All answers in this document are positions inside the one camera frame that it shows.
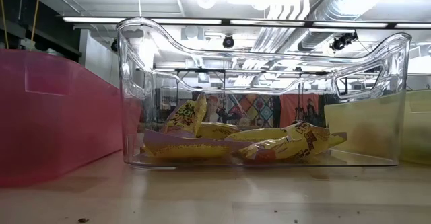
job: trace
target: wooden surface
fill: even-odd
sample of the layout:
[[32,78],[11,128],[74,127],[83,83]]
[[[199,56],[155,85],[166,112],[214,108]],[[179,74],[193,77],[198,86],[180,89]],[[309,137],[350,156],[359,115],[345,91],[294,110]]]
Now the wooden surface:
[[431,168],[135,170],[115,153],[0,188],[0,223],[430,223]]

